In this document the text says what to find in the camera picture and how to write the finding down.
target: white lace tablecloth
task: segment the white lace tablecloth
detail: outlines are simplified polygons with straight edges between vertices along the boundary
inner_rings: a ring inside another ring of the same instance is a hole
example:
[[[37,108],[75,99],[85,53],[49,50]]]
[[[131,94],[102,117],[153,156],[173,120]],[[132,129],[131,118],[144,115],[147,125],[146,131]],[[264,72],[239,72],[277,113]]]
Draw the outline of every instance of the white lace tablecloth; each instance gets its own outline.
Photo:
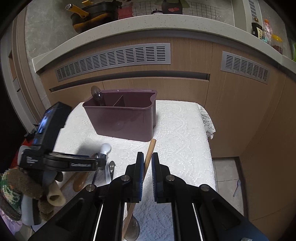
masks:
[[[203,183],[215,189],[214,170],[207,136],[213,137],[215,128],[205,109],[192,102],[156,101],[156,126],[153,138],[161,164],[182,178],[187,184],[199,186]],[[126,166],[136,162],[139,151],[146,156],[149,142],[125,140],[97,135],[80,103],[69,115],[61,129],[54,151],[81,155],[92,155],[103,143],[112,147],[108,161],[115,162],[114,178],[125,173]],[[64,181],[71,173],[66,173]],[[94,172],[87,180],[91,183]],[[105,185],[105,173],[99,171],[95,184]],[[72,184],[63,190],[67,201],[76,193]],[[140,224],[137,240],[174,240],[170,204],[156,204],[153,197],[151,164],[144,183],[142,201],[136,205],[134,216]]]

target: purple plastic container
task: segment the purple plastic container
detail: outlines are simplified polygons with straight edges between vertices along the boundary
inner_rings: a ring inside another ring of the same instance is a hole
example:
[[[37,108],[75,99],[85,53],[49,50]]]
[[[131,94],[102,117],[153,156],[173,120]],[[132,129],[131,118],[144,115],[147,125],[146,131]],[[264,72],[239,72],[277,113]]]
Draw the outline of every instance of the purple plastic container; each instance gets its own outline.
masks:
[[[83,107],[99,135],[150,141],[155,127],[155,90],[102,90],[106,106],[91,97]]]

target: metal screw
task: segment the metal screw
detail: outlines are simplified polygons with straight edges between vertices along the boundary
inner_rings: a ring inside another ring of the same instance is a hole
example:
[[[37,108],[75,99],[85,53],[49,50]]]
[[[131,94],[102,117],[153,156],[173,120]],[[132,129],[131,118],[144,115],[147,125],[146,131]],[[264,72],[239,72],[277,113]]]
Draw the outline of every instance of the metal screw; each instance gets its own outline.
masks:
[[[95,189],[95,185],[94,184],[88,184],[85,189],[88,191],[88,192],[92,192],[94,189]]]
[[[204,192],[207,192],[207,191],[210,190],[210,186],[207,185],[207,184],[202,184],[202,185],[200,186],[200,189],[203,190]]]
[[[130,179],[129,175],[122,175],[120,178],[124,182],[126,182],[126,181],[128,181]]]
[[[165,177],[168,181],[174,181],[175,180],[175,176],[174,175],[167,175]]]

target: clear plastic bottle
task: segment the clear plastic bottle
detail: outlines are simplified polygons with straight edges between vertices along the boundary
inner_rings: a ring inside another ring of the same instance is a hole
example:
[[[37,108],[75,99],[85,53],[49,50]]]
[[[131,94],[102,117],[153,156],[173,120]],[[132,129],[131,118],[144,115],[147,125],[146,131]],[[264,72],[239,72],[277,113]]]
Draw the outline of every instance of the clear plastic bottle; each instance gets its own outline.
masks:
[[[267,39],[267,43],[271,45],[272,28],[269,25],[269,21],[267,19],[264,19],[263,32],[264,32],[265,38]]]

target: green patterned fabric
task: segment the green patterned fabric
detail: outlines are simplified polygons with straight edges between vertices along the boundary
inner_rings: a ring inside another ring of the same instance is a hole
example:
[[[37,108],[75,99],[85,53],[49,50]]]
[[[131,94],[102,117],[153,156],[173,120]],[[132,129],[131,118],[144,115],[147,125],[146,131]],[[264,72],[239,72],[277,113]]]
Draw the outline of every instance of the green patterned fabric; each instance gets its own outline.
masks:
[[[9,171],[6,171],[0,181],[1,194],[7,200],[7,202],[12,206],[12,208],[21,214],[21,193],[16,192],[14,187],[7,182],[7,175]]]

